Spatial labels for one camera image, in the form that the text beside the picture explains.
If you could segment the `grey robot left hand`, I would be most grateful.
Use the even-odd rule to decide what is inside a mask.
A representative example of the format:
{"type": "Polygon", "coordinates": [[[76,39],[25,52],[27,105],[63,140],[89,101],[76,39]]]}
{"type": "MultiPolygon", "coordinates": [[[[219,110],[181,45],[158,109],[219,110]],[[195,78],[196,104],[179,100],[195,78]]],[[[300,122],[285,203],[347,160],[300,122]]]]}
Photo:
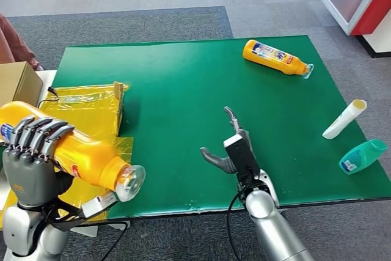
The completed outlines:
{"type": "Polygon", "coordinates": [[[3,167],[20,206],[45,205],[72,186],[73,177],[60,167],[54,152],[61,139],[74,129],[64,120],[33,115],[15,126],[1,124],[1,138],[6,146],[2,154],[3,167]]]}

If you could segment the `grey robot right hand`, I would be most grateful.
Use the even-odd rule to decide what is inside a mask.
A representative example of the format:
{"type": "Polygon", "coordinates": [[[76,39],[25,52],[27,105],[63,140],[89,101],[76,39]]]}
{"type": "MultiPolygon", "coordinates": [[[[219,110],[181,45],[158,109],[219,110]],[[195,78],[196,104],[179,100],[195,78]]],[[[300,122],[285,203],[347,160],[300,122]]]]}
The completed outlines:
{"type": "MultiPolygon", "coordinates": [[[[244,130],[239,125],[239,120],[236,118],[236,116],[233,113],[232,109],[225,106],[223,108],[224,112],[227,113],[230,119],[229,123],[231,126],[233,127],[236,134],[240,135],[243,139],[245,139],[247,144],[249,146],[251,152],[253,152],[253,148],[251,145],[251,142],[249,137],[249,132],[247,130],[244,130]]],[[[202,153],[202,157],[208,161],[208,163],[211,163],[214,166],[218,167],[227,174],[235,174],[237,173],[237,169],[235,167],[233,162],[229,157],[219,157],[217,155],[214,155],[208,151],[208,149],[205,147],[200,148],[200,152],[202,153]]]]}

